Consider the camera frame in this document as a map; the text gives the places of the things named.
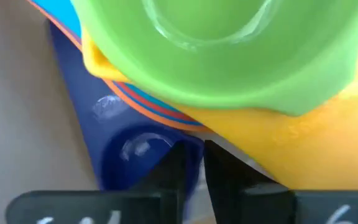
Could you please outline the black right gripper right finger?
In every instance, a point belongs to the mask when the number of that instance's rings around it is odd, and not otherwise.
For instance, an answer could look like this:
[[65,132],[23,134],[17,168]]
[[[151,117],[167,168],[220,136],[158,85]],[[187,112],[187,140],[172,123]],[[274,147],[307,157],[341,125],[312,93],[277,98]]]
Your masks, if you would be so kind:
[[211,140],[204,168],[217,223],[291,224],[295,196]]

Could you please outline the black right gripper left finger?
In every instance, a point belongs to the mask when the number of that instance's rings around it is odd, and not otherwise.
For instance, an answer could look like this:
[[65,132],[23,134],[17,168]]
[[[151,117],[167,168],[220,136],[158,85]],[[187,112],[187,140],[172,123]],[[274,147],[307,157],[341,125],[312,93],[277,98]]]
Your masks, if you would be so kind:
[[182,223],[186,201],[186,149],[183,141],[173,145],[149,173],[133,186],[145,193],[136,208],[137,223]]

